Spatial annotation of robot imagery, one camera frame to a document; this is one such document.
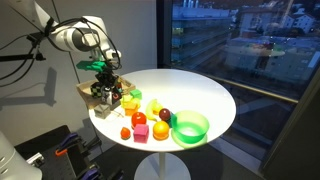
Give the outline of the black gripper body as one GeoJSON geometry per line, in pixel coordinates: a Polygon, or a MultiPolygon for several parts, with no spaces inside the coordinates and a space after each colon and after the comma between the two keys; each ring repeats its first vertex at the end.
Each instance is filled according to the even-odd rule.
{"type": "Polygon", "coordinates": [[[103,92],[117,93],[118,76],[113,72],[104,71],[95,75],[103,92]]]}

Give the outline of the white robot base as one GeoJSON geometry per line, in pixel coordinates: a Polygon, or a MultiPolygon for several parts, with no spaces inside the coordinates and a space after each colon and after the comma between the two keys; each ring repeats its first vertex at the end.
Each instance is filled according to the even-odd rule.
{"type": "Polygon", "coordinates": [[[28,164],[1,131],[0,180],[42,180],[41,170],[28,164]]]}

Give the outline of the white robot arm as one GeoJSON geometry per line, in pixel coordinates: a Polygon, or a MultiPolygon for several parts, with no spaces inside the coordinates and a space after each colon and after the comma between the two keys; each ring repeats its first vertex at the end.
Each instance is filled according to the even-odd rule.
{"type": "Polygon", "coordinates": [[[97,83],[90,87],[92,97],[110,105],[121,99],[119,76],[114,73],[121,68],[121,52],[108,36],[100,17],[82,16],[56,22],[35,0],[5,2],[40,31],[36,44],[46,38],[58,50],[91,54],[90,60],[80,61],[76,67],[96,72],[97,83]]]}

